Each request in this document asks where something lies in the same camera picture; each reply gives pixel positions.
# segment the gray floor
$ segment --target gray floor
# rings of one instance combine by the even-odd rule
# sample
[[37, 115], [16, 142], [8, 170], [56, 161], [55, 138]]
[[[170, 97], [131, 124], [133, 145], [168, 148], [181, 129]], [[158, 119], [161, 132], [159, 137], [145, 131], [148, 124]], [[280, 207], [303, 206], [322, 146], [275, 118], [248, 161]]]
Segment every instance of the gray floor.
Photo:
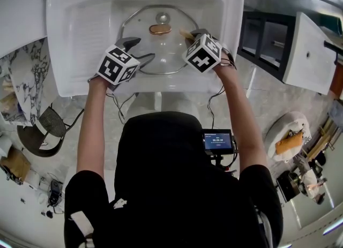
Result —
[[[242, 85], [246, 90], [262, 135], [267, 134], [268, 129], [276, 119], [284, 113], [293, 110], [303, 112], [310, 123], [311, 133], [313, 134], [316, 131], [319, 123], [326, 116], [326, 112], [331, 103], [330, 99], [309, 90], [285, 85], [240, 56], [237, 57], [236, 64]], [[189, 97], [196, 103], [199, 109], [202, 126], [210, 127], [212, 119], [207, 109], [207, 102], [210, 95], [191, 93]], [[127, 96], [120, 96], [120, 102], [123, 102], [126, 98]], [[53, 103], [53, 108], [62, 118], [65, 118], [65, 123], [71, 124], [84, 106], [85, 100], [85, 96], [78, 96], [72, 99], [59, 97]], [[133, 98], [123, 106], [124, 114], [126, 114], [127, 108], [132, 100]], [[214, 98], [211, 105], [215, 113], [215, 126], [222, 129], [231, 128], [226, 97], [220, 95]], [[68, 167], [76, 165], [81, 119], [82, 117], [74, 128], [67, 133], [63, 146], [57, 155], [44, 159], [24, 150], [24, 154], [27, 156], [34, 170], [41, 175], [51, 172], [63, 181]], [[18, 148], [22, 148], [15, 127], [1, 123], [0, 128], [12, 138]], [[116, 167], [118, 142], [122, 128], [123, 125], [118, 118], [116, 106], [111, 98], [106, 98], [104, 129], [105, 169], [107, 170], [114, 170]], [[56, 141], [49, 139], [49, 142], [52, 145]], [[287, 167], [283, 163], [270, 161], [270, 168], [272, 174], [277, 176], [280, 171]], [[239, 169], [238, 161], [233, 165], [233, 169]]]

